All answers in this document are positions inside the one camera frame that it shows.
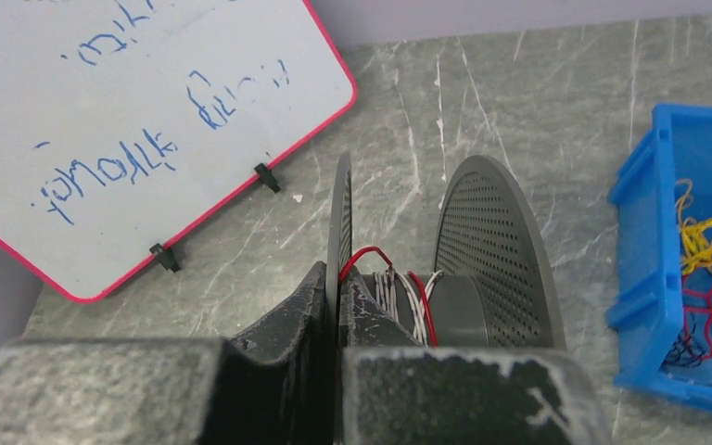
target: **perforated metal grille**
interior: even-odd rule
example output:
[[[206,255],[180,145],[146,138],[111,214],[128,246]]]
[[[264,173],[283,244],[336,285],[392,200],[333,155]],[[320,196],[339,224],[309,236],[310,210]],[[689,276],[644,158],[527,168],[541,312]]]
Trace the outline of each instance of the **perforated metal grille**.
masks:
[[[332,188],[332,211],[326,252],[326,314],[328,329],[332,330],[334,336],[340,300],[337,276],[350,258],[353,247],[351,190],[350,156],[344,153],[337,163],[337,175]]]
[[[441,215],[436,270],[476,281],[490,345],[551,346],[540,323],[547,317],[544,289],[535,276],[535,254],[524,247],[524,217],[510,205],[515,199],[511,189],[482,172],[452,179],[456,183]]]
[[[353,212],[351,211],[350,204],[350,169],[346,174],[345,179],[345,193],[342,198],[342,224],[340,225],[339,233],[339,267],[342,268],[346,262],[350,259],[350,255],[353,254]]]

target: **blue marker writing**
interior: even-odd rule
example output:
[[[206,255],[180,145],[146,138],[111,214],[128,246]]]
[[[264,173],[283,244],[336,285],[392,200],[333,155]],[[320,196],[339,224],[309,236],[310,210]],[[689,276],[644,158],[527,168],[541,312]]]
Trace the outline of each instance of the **blue marker writing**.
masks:
[[[238,81],[238,87],[241,88],[241,85],[244,82],[255,82],[255,79],[252,79],[251,77],[242,77],[241,80]]]
[[[230,88],[228,88],[228,87],[226,86],[226,87],[225,87],[225,91],[228,92],[228,95],[229,95],[230,97],[232,97],[236,102],[238,102],[238,99],[235,98],[235,96],[234,96],[234,94],[233,94],[233,92],[231,91]]]
[[[98,34],[94,37],[92,37],[91,40],[84,44],[80,44],[78,47],[78,56],[81,58],[82,61],[85,63],[95,66],[96,62],[91,60],[87,55],[83,53],[83,50],[89,50],[89,51],[94,51],[98,56],[102,56],[102,50],[99,49],[98,47],[95,46],[95,43],[99,41],[100,39],[105,39],[105,40],[110,40],[111,43],[115,44],[115,49],[111,50],[110,53],[117,53],[121,51],[122,49],[127,47],[127,44],[119,40],[118,37],[116,37],[113,34]]]
[[[142,172],[144,176],[148,177],[148,172],[146,171],[146,169],[143,168],[142,165],[140,165],[140,162],[138,162],[132,152],[130,152],[126,144],[124,144],[122,141],[119,141],[119,145],[121,146],[121,150],[123,150],[124,154],[127,155],[127,160],[129,160],[130,164],[133,166],[133,173],[130,175],[130,183],[134,184],[134,177],[137,176],[138,171]]]
[[[152,164],[151,159],[148,157],[148,155],[146,154],[146,151],[140,146],[140,144],[134,143],[134,145],[135,145],[135,148],[137,148],[137,150],[140,151],[140,154],[143,155],[143,159],[146,160],[146,164],[148,165],[148,167],[151,170],[156,170],[157,167],[162,165],[162,164]]]
[[[280,64],[280,68],[282,69],[283,73],[285,74],[285,84],[290,85],[290,77],[288,77],[288,75],[287,75],[287,70],[285,69],[285,62],[283,62],[281,58],[278,58],[277,62]]]
[[[75,187],[75,189],[78,191],[78,195],[80,195],[80,197],[84,197],[85,194],[83,193],[83,189],[81,188],[81,186],[75,180],[75,172],[78,170],[78,167],[81,167],[84,170],[86,170],[87,172],[89,172],[89,174],[91,174],[91,176],[94,179],[96,179],[103,187],[107,186],[104,181],[99,179],[99,176],[97,176],[96,173],[94,173],[91,169],[88,168],[87,165],[83,164],[82,162],[80,162],[77,159],[74,159],[70,163],[70,169],[66,172],[64,172],[60,169],[55,169],[56,172],[58,172],[61,176],[63,176],[69,182],[69,184],[71,184]]]
[[[115,0],[115,2],[116,2],[116,5],[119,5],[119,9],[120,9],[121,12],[124,14],[124,17],[127,18],[127,21],[130,22],[130,25],[132,25],[133,28],[135,27],[135,23],[137,23],[138,21],[140,21],[140,20],[148,20],[148,17],[146,17],[146,16],[133,17],[132,14],[130,14],[130,12],[127,10],[127,8],[124,7],[124,5],[122,5],[122,4],[119,2],[119,0]]]
[[[70,187],[70,184],[64,178],[56,178],[53,180],[53,183],[62,183],[65,187],[67,187],[67,191],[65,192],[64,196],[59,195],[56,191],[56,188],[53,188],[53,196],[56,197],[56,199],[58,199],[59,201],[67,202],[67,199],[72,196],[72,187]]]
[[[64,213],[64,210],[60,209],[60,208],[56,205],[56,202],[47,194],[47,190],[45,190],[44,187],[42,187],[42,189],[40,189],[40,193],[42,193],[42,196],[44,196],[44,197],[50,199],[50,209],[47,210],[48,213],[57,212],[59,215],[61,215],[61,218],[64,218],[64,221],[66,221],[67,224],[69,224],[69,225],[75,225],[75,223],[72,222],[72,220],[70,219],[70,217],[67,216],[66,213]]]
[[[148,143],[151,144],[155,150],[157,150],[157,153],[159,153],[160,157],[166,158],[166,153],[173,153],[175,151],[179,151],[179,147],[176,146],[176,144],[174,144],[173,142],[169,142],[168,144],[165,144],[165,146],[159,146],[159,137],[161,135],[162,133],[157,133],[154,137],[152,137],[151,133],[149,133],[145,128],[143,129],[143,136],[145,136]],[[163,162],[163,164],[165,164],[165,167],[167,167],[168,170],[172,172],[176,171],[176,168],[168,162]]]
[[[195,107],[197,108],[197,115],[200,116],[200,119],[202,119],[204,122],[206,122],[207,125],[212,130],[216,130],[218,127],[222,127],[220,123],[215,122],[212,118],[209,112],[206,110],[206,107],[201,105],[200,102],[195,100],[195,97],[192,95],[192,89],[190,87],[186,87],[186,96],[189,98],[190,102],[192,102]]]
[[[203,74],[201,74],[198,70],[190,71],[188,77],[198,77],[199,79],[202,79],[203,82],[206,83],[206,85],[211,86],[211,82],[209,82],[209,79],[206,79],[206,77],[204,77]]]
[[[118,159],[100,158],[96,162],[96,169],[110,181],[118,181],[127,175],[127,168]]]
[[[228,123],[228,118],[233,116],[233,113],[235,113],[235,108],[231,108],[230,111],[225,107],[225,104],[222,102],[223,100],[220,99],[218,96],[214,97],[214,100],[217,101],[218,104],[220,104],[220,107],[217,108],[217,106],[214,106],[214,110],[217,111],[217,114],[220,115],[220,117],[225,121],[225,123]]]

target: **whiteboard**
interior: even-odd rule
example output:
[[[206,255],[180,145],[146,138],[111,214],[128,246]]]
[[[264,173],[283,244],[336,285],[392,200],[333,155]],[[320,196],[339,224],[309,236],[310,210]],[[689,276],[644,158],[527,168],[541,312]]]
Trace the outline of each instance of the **whiteboard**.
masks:
[[[307,0],[0,0],[0,245],[100,299],[355,97]]]

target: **red whiteboard frame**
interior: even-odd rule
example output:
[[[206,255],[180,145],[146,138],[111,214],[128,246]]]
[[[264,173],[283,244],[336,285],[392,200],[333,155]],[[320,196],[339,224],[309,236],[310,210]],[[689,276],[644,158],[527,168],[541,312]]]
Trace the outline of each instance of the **red whiteboard frame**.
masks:
[[[302,137],[299,139],[294,145],[292,145],[289,149],[284,151],[280,156],[278,156],[276,159],[271,161],[268,164],[269,168],[274,167],[278,163],[282,162],[285,158],[287,158],[291,153],[296,151],[297,148],[302,146],[304,143],[309,141],[313,136],[318,134],[323,128],[328,126],[330,123],[341,117],[343,114],[345,114],[351,107],[353,107],[353,104],[356,103],[356,98],[359,95],[359,88],[356,85],[356,80],[353,78],[353,74],[350,72],[348,69],[348,66],[345,64],[345,61],[342,59],[342,56],[339,54],[339,51],[337,51],[337,47],[334,45],[334,42],[331,40],[331,36],[329,35],[328,32],[326,32],[326,29],[324,28],[323,23],[321,22],[321,19],[318,17],[318,15],[315,13],[315,10],[312,9],[312,5],[310,4],[311,0],[301,0],[304,3],[304,6],[307,7],[307,10],[310,12],[310,15],[312,16],[312,19],[315,21],[315,24],[318,26],[318,30],[320,30],[321,35],[325,38],[326,42],[329,44],[329,47],[332,50],[332,53],[334,56],[337,58],[337,61],[339,62],[340,67],[342,67],[343,71],[345,72],[345,75],[348,77],[348,80],[350,81],[350,85],[353,88],[353,92],[350,98],[350,101],[348,104],[345,105],[345,107],[341,108],[339,111],[337,111],[333,116],[331,116],[329,119],[325,120],[323,123],[315,127],[310,133],[308,133],[306,136]],[[246,180],[243,184],[241,184],[236,190],[231,192],[230,195],[225,197],[223,200],[218,202],[217,204],[214,205],[211,209],[207,210],[205,213],[200,215],[196,220],[192,221],[189,225],[187,225],[181,232],[176,234],[175,236],[171,237],[168,241],[166,241],[162,246],[165,248],[169,248],[173,244],[175,244],[177,241],[179,241],[181,238],[186,236],[190,231],[192,231],[194,228],[196,228],[199,224],[203,223],[206,219],[209,218],[214,212],[217,210],[221,209],[225,204],[230,202],[231,199],[236,197],[237,195],[241,194],[247,187],[252,185],[255,181],[258,181],[259,176],[258,174],[253,175],[250,177],[248,180]],[[91,304],[95,303],[104,297],[106,297],[108,294],[116,290],[119,286],[123,285],[124,282],[132,278],[133,275],[138,273],[141,269],[146,267],[150,262],[154,260],[154,257],[151,255],[146,256],[145,259],[137,263],[130,271],[128,271],[125,275],[123,275],[121,278],[116,280],[115,283],[112,285],[108,286],[100,292],[98,295],[89,298],[89,299],[80,299],[72,295],[70,292],[68,292],[65,288],[63,288],[59,283],[55,282],[53,279],[51,279],[47,274],[42,272],[39,268],[34,266],[32,263],[30,263],[28,260],[26,260],[25,257],[20,255],[15,249],[13,249],[9,244],[7,244],[4,240],[0,238],[0,248],[5,250],[7,253],[9,253],[12,257],[14,257],[18,262],[20,262],[22,265],[24,265],[27,269],[29,269],[32,273],[36,274],[39,276],[44,282],[49,284],[51,287],[53,287],[56,292],[59,294],[63,295],[65,298],[70,299],[76,303],[81,303],[81,304]]]

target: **tangled wires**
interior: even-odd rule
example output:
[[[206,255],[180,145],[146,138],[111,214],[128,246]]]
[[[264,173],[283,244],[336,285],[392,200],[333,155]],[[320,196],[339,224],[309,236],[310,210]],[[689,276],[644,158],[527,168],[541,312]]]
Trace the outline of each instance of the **tangled wires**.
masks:
[[[698,268],[712,267],[712,218],[701,222],[691,216],[683,218],[683,211],[694,201],[693,183],[682,179],[676,185],[686,185],[686,191],[676,200],[676,213],[682,250],[681,273],[688,275]]]
[[[686,186],[683,195],[676,200],[684,319],[683,329],[662,366],[668,374],[674,367],[679,369],[677,375],[691,375],[686,370],[712,363],[712,217],[701,222],[692,216],[684,218],[683,211],[693,203],[693,183],[681,180],[677,185]],[[712,376],[712,372],[698,375]],[[712,383],[697,383],[712,386]]]
[[[405,295],[408,297],[408,302],[411,305],[411,312],[413,313],[413,338],[427,346],[437,346],[438,336],[435,332],[435,325],[432,321],[432,313],[429,309],[428,296],[432,295],[432,288],[435,284],[435,280],[442,273],[435,273],[425,284],[419,279],[419,277],[413,273],[408,272],[411,280],[416,284],[419,294],[413,291],[411,283],[408,278],[401,273],[396,273],[394,270],[394,265],[391,260],[383,253],[383,250],[376,246],[368,246],[365,248],[360,248],[350,257],[348,262],[339,271],[337,281],[342,283],[342,281],[348,276],[348,273],[365,253],[375,252],[383,259],[383,261],[388,266],[388,270],[385,273],[375,273],[375,299],[378,306],[381,307],[389,316],[394,318],[399,322],[399,314],[397,311],[397,288],[395,286],[395,278],[399,278],[402,285],[405,287]]]

